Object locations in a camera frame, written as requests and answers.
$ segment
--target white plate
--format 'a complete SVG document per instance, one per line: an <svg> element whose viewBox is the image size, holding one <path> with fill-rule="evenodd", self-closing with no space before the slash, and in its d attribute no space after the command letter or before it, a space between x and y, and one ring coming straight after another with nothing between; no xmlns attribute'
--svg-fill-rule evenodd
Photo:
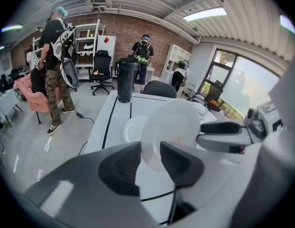
<svg viewBox="0 0 295 228"><path fill-rule="evenodd" d="M148 116L134 116L123 127L123 138L126 143L140 141L143 127Z"/></svg>
<svg viewBox="0 0 295 228"><path fill-rule="evenodd" d="M156 171L165 171L160 142L175 142L196 147L200 133L199 114L188 101L173 99L164 103L147 120L141 135L141 153L145 163Z"/></svg>

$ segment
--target pink armchair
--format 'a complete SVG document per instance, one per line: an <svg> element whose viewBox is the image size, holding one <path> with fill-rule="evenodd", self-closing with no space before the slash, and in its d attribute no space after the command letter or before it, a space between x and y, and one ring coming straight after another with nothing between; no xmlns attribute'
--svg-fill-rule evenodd
<svg viewBox="0 0 295 228"><path fill-rule="evenodd" d="M39 124L41 124L41 121L39 120L38 112L49 112L47 98L41 92L36 92L36 93L32 92L30 74L26 75L23 78L15 80L14 83L20 89L23 95L26 97L29 103L30 110L35 111L37 113ZM58 87L56 87L55 91L56 91L56 101L57 103L59 103L61 100L61 93Z"/></svg>

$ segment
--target gray floor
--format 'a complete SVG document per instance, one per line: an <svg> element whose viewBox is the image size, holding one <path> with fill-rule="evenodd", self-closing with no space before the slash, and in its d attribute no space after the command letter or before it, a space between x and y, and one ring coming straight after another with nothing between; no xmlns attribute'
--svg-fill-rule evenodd
<svg viewBox="0 0 295 228"><path fill-rule="evenodd" d="M76 110L84 117L95 121L108 94L104 90L98 90L96 96L93 96L91 85L93 83L80 83L77 92L73 89L69 92ZM12 128L7 126L5 130L0 131L0 140L6 152L2 158L0 157L0 171L13 189L23 193L30 185L37 182L39 172L43 177L79 154L82 145L89 138L93 122L78 118L75 112L61 114L61 127L52 135L49 148L45 149L49 142L47 130L51 124L50 115L39 113L41 120L39 125L36 113L29 109L27 102L18 105L23 112L16 108L17 112L12 110L8 116ZM61 110L63 103L60 102L58 107Z"/></svg>

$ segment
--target black thermos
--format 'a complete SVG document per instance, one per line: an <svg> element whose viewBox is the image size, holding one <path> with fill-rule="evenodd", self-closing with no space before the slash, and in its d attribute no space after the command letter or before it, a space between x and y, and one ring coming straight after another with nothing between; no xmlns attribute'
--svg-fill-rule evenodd
<svg viewBox="0 0 295 228"><path fill-rule="evenodd" d="M134 57L127 57L116 62L115 75L118 76L118 100L122 103L130 101L133 93L135 72L138 62Z"/></svg>

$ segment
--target ceiling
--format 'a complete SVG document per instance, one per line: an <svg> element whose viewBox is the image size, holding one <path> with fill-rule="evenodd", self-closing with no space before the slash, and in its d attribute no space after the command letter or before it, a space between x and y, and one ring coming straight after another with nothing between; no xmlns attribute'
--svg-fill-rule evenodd
<svg viewBox="0 0 295 228"><path fill-rule="evenodd" d="M69 16L83 13L119 13L148 19L180 34L193 44L200 36L239 40L266 49L289 62L295 54L295 35L280 26L282 13L272 0L24 0L7 25L22 24L8 31L1 45L13 47L45 25L51 10L63 6ZM227 16L186 21L196 11L223 6Z"/></svg>

